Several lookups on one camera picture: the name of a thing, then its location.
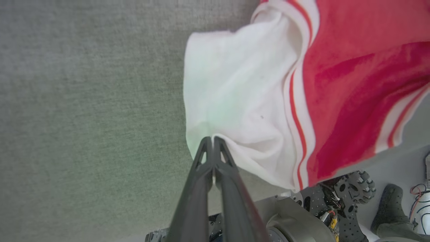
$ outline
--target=cable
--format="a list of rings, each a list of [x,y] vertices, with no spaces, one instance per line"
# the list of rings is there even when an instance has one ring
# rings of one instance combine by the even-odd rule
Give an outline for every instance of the cable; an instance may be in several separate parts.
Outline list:
[[[426,214],[423,214],[423,215],[421,216],[421,227],[423,227],[423,231],[424,231],[424,234],[425,234],[425,235],[427,235],[427,233],[426,233],[426,230],[424,229],[424,225],[423,225],[423,217],[424,217],[424,215],[427,215],[427,214],[430,214],[430,213],[426,213]]]
[[[424,206],[424,207],[418,209],[418,211],[416,212],[416,214],[419,213],[423,208],[427,208],[427,207],[430,207],[430,205],[427,205],[427,206]]]
[[[422,192],[421,196],[424,195],[424,194],[426,194],[426,193],[429,193],[429,192],[430,192],[430,190]]]
[[[423,186],[424,186],[424,191],[421,191],[421,189],[418,187],[419,185],[423,185]],[[418,203],[420,202],[421,196],[422,196],[423,194],[427,193],[427,186],[426,186],[425,184],[422,184],[422,183],[420,183],[420,184],[418,184],[418,185],[415,185],[415,186],[413,186],[413,187],[411,188],[410,193],[411,193],[411,194],[413,194],[413,195],[417,195],[417,196],[415,197],[415,202],[412,204],[412,206],[411,206],[411,211],[410,211],[410,213],[409,213],[409,221],[412,223],[414,210],[415,210],[415,208],[417,207]]]
[[[414,187],[412,187],[411,188],[411,193],[413,194],[413,195],[417,195],[418,194],[418,199],[417,199],[417,201],[419,202],[420,201],[420,198],[421,198],[421,189],[419,188],[419,187],[417,187],[418,185],[416,185],[416,186],[414,186]],[[418,189],[418,193],[416,193],[416,192],[414,192],[413,191],[413,189],[414,188],[417,188]],[[411,210],[411,214],[414,214],[414,210],[415,210],[415,208],[417,207],[417,205],[418,205],[418,203],[416,202],[415,203],[415,205],[414,205],[414,207],[412,208],[412,210]]]

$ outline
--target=gray carpet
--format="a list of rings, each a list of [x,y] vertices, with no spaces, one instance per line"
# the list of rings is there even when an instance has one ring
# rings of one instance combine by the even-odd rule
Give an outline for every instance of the gray carpet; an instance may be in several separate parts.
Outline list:
[[[237,29],[257,4],[2,1],[0,241],[109,242],[167,227],[191,164],[187,38]],[[243,178],[254,199],[280,191]]]

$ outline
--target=red wire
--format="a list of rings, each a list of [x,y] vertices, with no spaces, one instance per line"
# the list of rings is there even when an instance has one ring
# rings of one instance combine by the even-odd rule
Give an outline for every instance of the red wire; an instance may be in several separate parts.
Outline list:
[[[418,189],[418,192],[414,192],[413,190],[414,190],[414,188],[417,188]],[[417,201],[415,202],[415,205],[414,205],[414,207],[412,208],[412,211],[411,211],[411,219],[410,219],[410,222],[412,223],[412,219],[414,218],[414,210],[415,210],[415,207],[417,207],[417,204],[419,203],[419,201],[420,201],[420,199],[421,199],[421,189],[419,188],[419,187],[417,187],[417,186],[414,186],[414,187],[412,187],[411,188],[411,194],[413,194],[413,195],[418,195],[418,199],[417,199]]]

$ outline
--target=cloth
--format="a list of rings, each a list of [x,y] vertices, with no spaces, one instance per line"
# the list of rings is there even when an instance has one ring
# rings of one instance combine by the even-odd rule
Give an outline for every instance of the cloth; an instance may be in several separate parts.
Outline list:
[[[298,191],[399,145],[430,90],[429,6],[270,0],[237,32],[192,34],[191,154],[220,136],[239,167]]]

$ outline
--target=red stripe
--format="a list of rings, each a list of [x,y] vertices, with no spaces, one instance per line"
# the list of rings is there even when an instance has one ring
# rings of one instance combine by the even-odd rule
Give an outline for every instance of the red stripe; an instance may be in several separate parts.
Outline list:
[[[293,74],[291,75],[291,80],[290,80],[290,105],[291,105],[291,113],[293,115],[293,119],[294,119],[295,125],[297,127],[298,134],[300,136],[301,146],[303,149],[303,156],[300,160],[300,163],[298,164],[298,169],[297,169],[298,183],[300,186],[300,190],[302,190],[303,189],[303,182],[301,181],[300,167],[301,167],[301,164],[303,163],[304,157],[306,156],[307,147],[306,147],[306,141],[304,139],[304,133],[303,133],[301,125],[298,121],[297,113],[295,110],[294,92],[293,92],[294,73],[295,73],[295,70],[293,71]]]
[[[312,40],[312,23],[310,21],[309,15],[307,14],[306,10],[304,10],[304,8],[302,6],[300,6],[300,4],[298,4],[298,2],[296,0],[288,0],[288,2],[295,7],[304,17],[304,19],[306,20],[307,26],[309,27],[309,43],[307,44],[307,46],[310,46],[310,42]]]
[[[392,148],[394,147],[394,134],[399,128],[400,124],[402,123],[403,119],[405,118],[406,113],[411,108],[411,106],[417,101],[418,98],[427,90],[427,87],[423,88],[421,92],[418,93],[403,109],[402,113],[400,114],[399,118],[396,121],[396,124],[394,125],[394,128],[391,130],[390,135],[388,136],[388,147]]]

